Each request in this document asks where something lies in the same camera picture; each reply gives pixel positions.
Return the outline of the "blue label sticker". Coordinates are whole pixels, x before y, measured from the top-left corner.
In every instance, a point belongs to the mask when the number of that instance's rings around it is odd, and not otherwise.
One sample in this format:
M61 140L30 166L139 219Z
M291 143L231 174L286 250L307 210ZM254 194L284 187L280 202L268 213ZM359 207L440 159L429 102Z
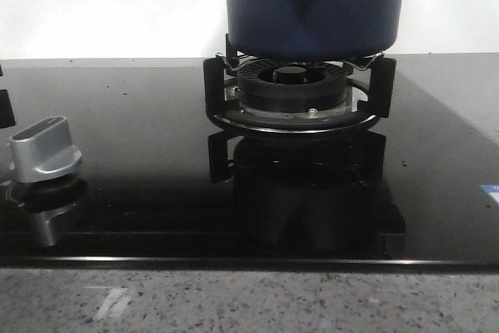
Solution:
M497 204L499 204L499 185L481 185L482 190L487 193Z

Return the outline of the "silver stove knob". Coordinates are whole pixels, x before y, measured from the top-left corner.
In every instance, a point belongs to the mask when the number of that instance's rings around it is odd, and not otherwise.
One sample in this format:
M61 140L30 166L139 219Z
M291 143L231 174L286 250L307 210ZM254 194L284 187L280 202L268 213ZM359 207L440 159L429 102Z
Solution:
M15 181L42 182L74 173L82 152L73 144L64 116L46 118L9 138Z

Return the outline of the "blue cooking pot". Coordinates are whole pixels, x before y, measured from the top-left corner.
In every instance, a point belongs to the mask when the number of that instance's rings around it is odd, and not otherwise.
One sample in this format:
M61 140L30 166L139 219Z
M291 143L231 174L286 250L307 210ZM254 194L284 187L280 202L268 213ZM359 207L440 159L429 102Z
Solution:
M346 60L396 40L402 0L227 0L240 52L289 61Z

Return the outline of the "black pot support grate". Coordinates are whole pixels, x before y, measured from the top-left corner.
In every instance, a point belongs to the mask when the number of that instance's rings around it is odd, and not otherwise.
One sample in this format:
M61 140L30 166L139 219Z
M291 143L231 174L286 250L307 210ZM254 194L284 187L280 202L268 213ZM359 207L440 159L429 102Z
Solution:
M239 54L229 41L225 47L224 54L203 61L206 114L221 128L291 135L339 133L369 128L390 115L397 62L383 52L340 62L293 61ZM326 62L343 68L347 73L344 102L326 110L310 108L297 113L270 112L243 104L238 99L237 72L262 59L305 64Z

